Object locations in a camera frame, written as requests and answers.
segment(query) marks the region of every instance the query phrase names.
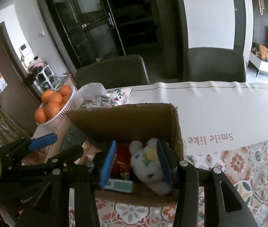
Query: table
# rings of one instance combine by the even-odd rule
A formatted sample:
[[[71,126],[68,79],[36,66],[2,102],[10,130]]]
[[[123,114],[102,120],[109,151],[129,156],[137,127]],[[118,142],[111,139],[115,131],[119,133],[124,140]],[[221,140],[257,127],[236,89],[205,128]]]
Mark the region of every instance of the table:
[[[254,55],[252,52],[250,52],[250,58],[249,61],[257,68],[257,74],[259,71],[262,71],[264,73],[268,74],[268,62],[259,59],[256,55]]]
[[[229,173],[257,222],[268,225],[268,84],[156,83],[133,87],[128,99],[130,104],[162,102],[172,103],[178,109],[186,159],[196,167],[218,166]],[[49,132],[39,127],[34,137]],[[151,208],[101,199],[97,199],[97,204],[102,225],[114,227],[151,226],[150,221],[169,226],[176,209],[175,205]],[[142,209],[141,219],[129,217],[125,213],[129,208]],[[203,189],[199,220],[199,226],[203,226]]]

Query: orange fruit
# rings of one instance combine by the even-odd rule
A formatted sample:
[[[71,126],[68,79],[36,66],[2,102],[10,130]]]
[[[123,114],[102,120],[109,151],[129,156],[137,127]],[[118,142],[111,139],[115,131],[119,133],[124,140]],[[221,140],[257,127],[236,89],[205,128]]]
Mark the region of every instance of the orange fruit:
[[[34,119],[37,123],[39,124],[44,124],[48,121],[48,117],[46,115],[46,111],[44,108],[39,108],[36,110],[35,114],[34,114]]]
[[[45,112],[49,119],[53,119],[60,112],[60,105],[57,102],[49,102],[45,107]]]
[[[49,90],[46,90],[42,96],[41,96],[41,100],[43,103],[45,104],[48,104],[48,100],[49,100],[49,97],[54,93],[53,90],[49,89]]]
[[[48,99],[48,102],[57,102],[58,104],[62,103],[62,96],[59,93],[54,92]]]
[[[60,105],[60,109],[62,109],[67,103],[66,102],[63,102],[61,105]]]
[[[58,92],[62,96],[70,96],[72,94],[72,88],[69,85],[63,85]]]
[[[62,102],[67,102],[70,99],[71,96],[64,96],[62,98]]]

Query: white plush toy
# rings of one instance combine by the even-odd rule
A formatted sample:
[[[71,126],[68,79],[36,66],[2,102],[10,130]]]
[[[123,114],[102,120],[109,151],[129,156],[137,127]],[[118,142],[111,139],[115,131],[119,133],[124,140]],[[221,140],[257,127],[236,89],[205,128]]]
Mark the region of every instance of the white plush toy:
[[[140,141],[131,142],[131,166],[138,179],[144,182],[152,191],[158,195],[166,195],[171,189],[163,181],[156,145],[156,138],[151,138],[145,148]]]

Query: leather chair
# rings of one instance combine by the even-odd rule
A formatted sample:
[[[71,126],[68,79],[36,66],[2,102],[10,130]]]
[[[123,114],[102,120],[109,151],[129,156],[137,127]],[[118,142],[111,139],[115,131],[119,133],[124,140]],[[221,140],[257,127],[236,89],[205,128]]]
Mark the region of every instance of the leather chair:
[[[150,84],[140,55],[125,55],[101,60],[80,68],[75,75],[77,88],[99,82],[105,89]]]
[[[235,50],[222,48],[191,48],[184,67],[184,81],[245,82],[243,55]]]

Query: silver bolt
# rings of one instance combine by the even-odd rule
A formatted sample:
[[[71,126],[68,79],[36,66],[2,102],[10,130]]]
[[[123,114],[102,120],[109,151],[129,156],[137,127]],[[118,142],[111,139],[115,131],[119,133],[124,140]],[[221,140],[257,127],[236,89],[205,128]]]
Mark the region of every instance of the silver bolt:
[[[86,162],[86,167],[93,167],[94,166],[94,162],[93,161],[88,161]]]
[[[217,173],[217,174],[221,173],[221,169],[218,168],[218,167],[215,167],[215,168],[213,169],[213,171],[214,171],[215,173]]]
[[[53,175],[58,175],[58,174],[60,174],[60,169],[55,168],[55,169],[52,171],[52,174],[53,174]]]
[[[185,160],[182,160],[182,161],[179,162],[179,164],[181,166],[188,166],[189,163],[187,161],[185,161]]]

